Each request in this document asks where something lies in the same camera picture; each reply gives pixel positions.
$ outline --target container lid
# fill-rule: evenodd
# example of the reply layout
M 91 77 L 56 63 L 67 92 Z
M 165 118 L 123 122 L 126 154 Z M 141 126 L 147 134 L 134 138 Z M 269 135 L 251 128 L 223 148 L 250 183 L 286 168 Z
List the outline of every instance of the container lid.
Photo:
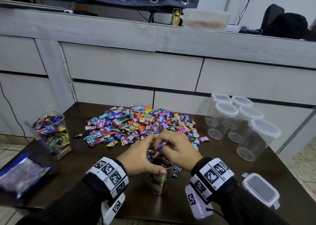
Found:
M 239 112 L 251 119 L 262 119 L 263 118 L 263 112 L 260 110 L 254 108 L 254 107 L 247 107 L 247 106 L 240 106 Z
M 253 102 L 243 96 L 233 96 L 232 101 L 240 106 L 252 106 Z
M 274 138 L 277 138 L 281 135 L 281 131 L 279 130 L 279 128 L 267 120 L 253 119 L 250 123 L 252 129 L 258 133 L 262 133 Z
M 229 103 L 216 103 L 215 108 L 223 115 L 234 118 L 238 115 L 239 110 Z
M 254 195 L 257 199 L 259 199 L 262 203 L 271 207 L 274 205 L 275 209 L 280 207 L 279 192 L 265 180 L 262 176 L 257 173 L 247 174 L 244 173 L 242 175 L 246 177 L 242 181 L 242 186 L 252 195 Z
M 212 93 L 211 98 L 214 100 L 215 103 L 229 103 L 232 104 L 232 99 L 223 93 Z

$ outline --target plastic package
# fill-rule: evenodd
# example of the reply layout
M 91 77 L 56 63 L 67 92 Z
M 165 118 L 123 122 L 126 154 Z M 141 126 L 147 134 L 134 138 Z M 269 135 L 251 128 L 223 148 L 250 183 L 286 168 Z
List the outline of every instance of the plastic package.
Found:
M 183 11 L 183 25 L 188 27 L 207 28 L 225 31 L 230 13 L 225 11 L 209 12 L 197 9 Z
M 44 128 L 39 126 L 38 129 L 37 124 L 49 116 L 53 118 L 49 121 L 51 124 L 46 124 Z M 64 115 L 50 110 L 26 120 L 25 123 L 30 127 L 35 139 L 50 152 L 54 160 L 59 160 L 72 151 Z
M 238 109 L 232 104 L 216 103 L 215 112 L 207 133 L 213 139 L 222 139 L 231 124 L 233 124 L 238 112 Z
M 280 135 L 281 131 L 273 123 L 264 119 L 252 119 L 243 141 L 237 147 L 237 154 L 253 162 Z
M 42 168 L 28 159 L 26 154 L 22 154 L 8 168 L 0 172 L 0 187 L 8 192 L 16 193 L 16 199 L 19 199 L 50 168 L 51 166 Z
M 240 143 L 247 133 L 249 122 L 252 119 L 263 119 L 263 112 L 254 107 L 240 106 L 239 114 L 228 131 L 228 137 L 235 143 Z
M 155 154 L 158 154 L 153 146 L 153 143 L 149 146 L 147 150 L 147 158 L 155 156 Z M 172 178 L 172 174 L 174 172 L 175 165 L 172 163 L 169 164 L 169 166 L 166 166 L 165 164 L 160 164 L 164 166 L 167 170 L 166 175 L 162 174 L 152 174 L 152 173 L 145 173 L 145 185 L 149 192 L 151 192 L 154 195 L 161 195 L 164 194 L 168 189 L 168 181 Z
M 212 117 L 214 115 L 214 110 L 215 110 L 215 104 L 216 103 L 229 103 L 229 104 L 232 104 L 233 101 L 226 94 L 223 94 L 223 93 L 212 93 L 211 101 L 210 101 L 210 104 L 208 106 L 207 113 L 206 113 L 206 116 L 205 116 L 205 122 L 206 122 L 207 125 L 211 125 L 211 120 L 212 120 Z
M 262 203 L 268 207 L 274 206 L 275 209 L 280 207 L 279 192 L 257 173 L 244 173 L 245 179 L 242 181 L 242 186 Z
M 250 99 L 247 99 L 243 96 L 233 96 L 232 97 L 233 105 L 239 108 L 240 106 L 252 107 L 253 102 Z

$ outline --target table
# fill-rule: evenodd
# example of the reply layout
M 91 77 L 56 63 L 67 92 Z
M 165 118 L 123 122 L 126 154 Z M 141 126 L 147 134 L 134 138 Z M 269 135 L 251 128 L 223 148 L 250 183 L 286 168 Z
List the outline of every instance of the table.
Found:
M 85 120 L 100 116 L 112 106 L 77 102 L 65 113 L 69 134 L 84 132 Z M 200 136 L 207 136 L 207 125 L 204 117 L 190 115 L 197 125 Z M 20 154 L 30 154 L 30 158 L 42 166 L 53 165 L 48 176 L 39 181 L 24 197 L 14 202 L 12 196 L 0 192 L 0 205 L 19 206 L 24 208 L 44 208 L 60 197 L 81 180 L 85 172 L 103 156 L 115 158 L 126 151 L 129 146 L 120 143 L 109 148 L 103 144 L 88 147 L 82 139 L 71 139 L 74 150 L 59 161 L 52 161 L 44 149 L 32 141 Z M 258 173 L 271 183 L 280 193 L 281 207 L 276 212 L 290 224 L 316 224 L 316 203 L 294 178 L 286 166 L 268 147 L 255 161 L 247 162 L 236 153 L 236 143 L 227 136 L 222 140 L 211 139 L 200 145 L 203 156 L 221 158 L 235 173 L 239 184 L 242 174 Z M 130 183 L 124 192 L 126 199 L 116 218 L 143 219 L 169 224 L 227 224 L 219 215 L 214 214 L 206 219 L 196 220 L 191 212 L 184 188 L 190 182 L 189 172 L 181 171 L 179 179 L 171 179 L 168 191 L 161 196 L 150 194 L 144 187 L 142 175 L 130 176 Z M 216 203 L 213 208 L 220 211 Z

